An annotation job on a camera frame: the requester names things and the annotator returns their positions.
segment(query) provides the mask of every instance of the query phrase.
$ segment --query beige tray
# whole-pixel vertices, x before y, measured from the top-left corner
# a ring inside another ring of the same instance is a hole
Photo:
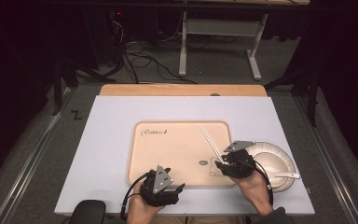
[[[234,183],[216,168],[216,154],[200,126],[219,150],[231,143],[228,125],[220,120],[143,121],[135,128],[128,167],[132,184],[150,169],[170,167],[173,186],[231,186]]]

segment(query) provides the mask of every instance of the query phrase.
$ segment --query person's left hand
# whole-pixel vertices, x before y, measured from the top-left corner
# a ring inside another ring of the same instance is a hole
[[[143,185],[143,182],[138,183],[135,185],[133,189],[133,194],[130,197],[130,206],[129,206],[129,214],[127,217],[127,223],[128,224],[146,224],[150,223],[153,216],[163,209],[165,206],[161,207],[154,207],[151,205],[148,205],[144,199],[142,199],[141,195],[139,194],[141,191],[141,186]]]

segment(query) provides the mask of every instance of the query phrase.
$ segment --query printed logo on tray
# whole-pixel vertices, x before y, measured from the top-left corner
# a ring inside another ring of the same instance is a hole
[[[168,131],[167,129],[166,130],[150,130],[150,129],[146,129],[146,130],[141,131],[141,136],[166,134],[167,131]]]

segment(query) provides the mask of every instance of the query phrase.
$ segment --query white table surface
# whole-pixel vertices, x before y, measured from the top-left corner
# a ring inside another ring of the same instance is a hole
[[[55,213],[70,215],[78,203],[91,199],[104,201],[107,214],[119,213],[130,187],[127,165],[133,129],[139,121],[214,119],[229,125],[233,140],[269,142],[283,149],[296,165],[269,97],[97,96]],[[274,193],[274,207],[280,206],[288,215],[315,213],[301,179],[291,188]],[[255,214],[255,210],[233,186],[185,188],[179,202],[159,214],[239,215]]]

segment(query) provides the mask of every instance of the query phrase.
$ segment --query hand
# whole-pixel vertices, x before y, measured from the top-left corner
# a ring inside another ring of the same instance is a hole
[[[269,192],[266,187],[266,180],[260,173],[253,171],[253,173],[246,178],[238,179],[231,177],[231,180],[240,187],[243,197],[255,207],[258,215],[263,217],[273,211],[269,203]]]
[[[127,223],[129,224],[150,223],[153,216],[165,207],[154,207],[148,205],[139,194],[141,192],[142,185],[143,182],[138,183],[133,189],[133,194],[135,195],[130,197],[129,214],[127,218]]]

